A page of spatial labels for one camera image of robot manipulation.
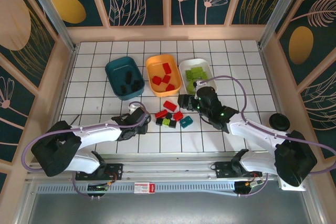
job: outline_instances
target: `black disc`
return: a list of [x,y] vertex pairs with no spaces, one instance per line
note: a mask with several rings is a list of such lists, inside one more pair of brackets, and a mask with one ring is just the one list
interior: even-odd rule
[[288,118],[280,113],[271,115],[268,122],[272,129],[277,131],[287,131],[290,126]]

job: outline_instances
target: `red label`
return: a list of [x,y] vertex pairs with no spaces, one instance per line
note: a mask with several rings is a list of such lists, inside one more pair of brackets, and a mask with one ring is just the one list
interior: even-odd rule
[[155,184],[149,184],[149,191],[148,193],[153,194],[155,193]]

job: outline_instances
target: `mounting plate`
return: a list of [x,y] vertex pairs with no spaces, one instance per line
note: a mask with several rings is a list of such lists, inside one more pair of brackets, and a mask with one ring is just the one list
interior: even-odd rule
[[[216,162],[215,171],[217,178],[253,178],[254,174],[252,172],[245,172],[242,176],[239,176],[233,169],[231,161],[227,162]],[[262,177],[261,172],[254,172],[257,176]]]
[[123,164],[106,164],[106,168],[104,171],[104,175],[98,177],[95,173],[92,174],[86,174],[83,172],[79,172],[76,174],[76,180],[111,180],[110,174],[114,175],[114,173],[117,175],[117,180],[121,180],[122,177],[122,169]]

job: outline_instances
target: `white grid mat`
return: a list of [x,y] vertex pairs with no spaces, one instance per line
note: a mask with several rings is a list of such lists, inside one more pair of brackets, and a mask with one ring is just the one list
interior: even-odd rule
[[[152,114],[146,135],[135,136],[122,142],[105,142],[87,147],[99,154],[114,153],[179,153],[179,152],[236,152],[242,148],[263,150],[245,139],[217,131],[202,122],[197,113],[181,109],[193,124],[182,129],[157,126],[154,114],[163,109],[163,103],[176,105],[177,95],[157,98],[150,89],[146,60],[159,54],[171,54],[176,62],[202,58],[209,62],[214,76],[229,75],[243,84],[248,94],[246,116],[266,125],[275,113],[265,71],[255,41],[197,40],[197,41],[119,41],[82,42],[61,111],[60,120],[74,125],[105,122],[112,116],[128,112],[131,101],[141,101]],[[114,59],[132,57],[143,73],[145,89],[140,97],[121,101],[113,93],[105,74],[105,65]],[[222,105],[242,109],[244,97],[240,88],[231,80],[216,80],[217,94]]]

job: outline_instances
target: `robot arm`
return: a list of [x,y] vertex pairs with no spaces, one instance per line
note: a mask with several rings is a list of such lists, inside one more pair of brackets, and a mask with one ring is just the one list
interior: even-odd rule
[[145,134],[150,115],[145,115],[144,123],[134,125],[143,120],[144,110],[141,107],[133,108],[131,114],[111,118],[105,124],[90,125],[88,130],[81,126],[68,125],[59,121],[48,132],[80,129],[80,131],[47,136],[36,142],[31,152],[36,157],[47,176],[52,177],[65,170],[84,172],[87,174],[103,173],[106,163],[97,152],[90,152],[85,147],[105,141],[124,141],[136,134]]
[[241,150],[232,160],[234,170],[244,172],[264,172],[278,175],[291,187],[299,187],[313,169],[317,160],[307,144],[291,142],[274,137],[288,136],[305,139],[302,134],[293,131],[288,134],[276,131],[253,121],[246,122],[241,113],[227,106],[222,106],[212,87],[197,86],[196,95],[180,95],[178,104],[181,108],[197,111],[208,118],[209,124],[228,134],[234,134],[254,142],[267,152],[255,153]]

